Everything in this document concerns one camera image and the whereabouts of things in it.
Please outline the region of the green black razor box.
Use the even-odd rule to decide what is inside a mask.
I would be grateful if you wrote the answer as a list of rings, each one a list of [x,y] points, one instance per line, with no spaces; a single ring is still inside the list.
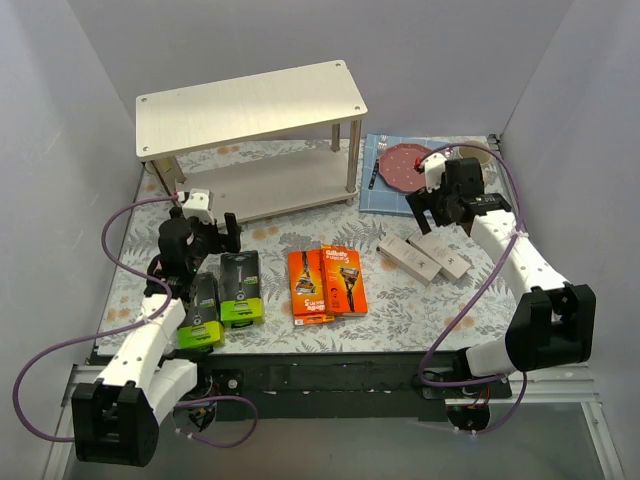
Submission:
[[[220,317],[217,280],[210,272],[198,274],[192,302],[178,328],[179,348],[218,348],[224,343],[225,329]]]
[[[264,322],[260,260],[256,250],[220,257],[220,318],[229,329]]]

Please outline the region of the orange Gillette razor box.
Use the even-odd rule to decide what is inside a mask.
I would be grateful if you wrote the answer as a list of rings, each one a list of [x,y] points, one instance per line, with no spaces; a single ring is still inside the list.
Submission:
[[[321,250],[294,251],[288,255],[293,321],[296,327],[332,323],[325,307]]]
[[[320,259],[327,313],[365,316],[368,303],[360,254],[346,246],[323,245]]]

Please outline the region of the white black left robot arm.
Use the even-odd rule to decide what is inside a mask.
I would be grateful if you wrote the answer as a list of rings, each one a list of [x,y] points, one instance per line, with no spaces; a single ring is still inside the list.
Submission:
[[[178,400],[205,398],[211,373],[186,359],[164,359],[164,350],[187,316],[194,280],[210,255],[239,251],[241,230],[225,213],[220,232],[213,216],[174,207],[159,227],[159,253],[144,274],[146,288],[138,327],[125,338],[91,383],[71,398],[76,456],[85,462],[146,466],[159,427]]]

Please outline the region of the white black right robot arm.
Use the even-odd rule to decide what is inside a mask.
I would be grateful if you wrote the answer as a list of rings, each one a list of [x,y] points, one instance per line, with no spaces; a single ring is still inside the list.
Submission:
[[[586,284],[572,284],[547,263],[507,200],[486,192],[478,159],[427,155],[415,168],[426,185],[409,194],[407,202],[421,231],[429,232],[432,225],[462,227],[493,261],[489,277],[503,277],[517,303],[503,336],[457,351],[451,372],[442,379],[427,373],[431,358],[425,356],[420,381],[471,398],[514,372],[587,361],[593,344],[594,291]]]

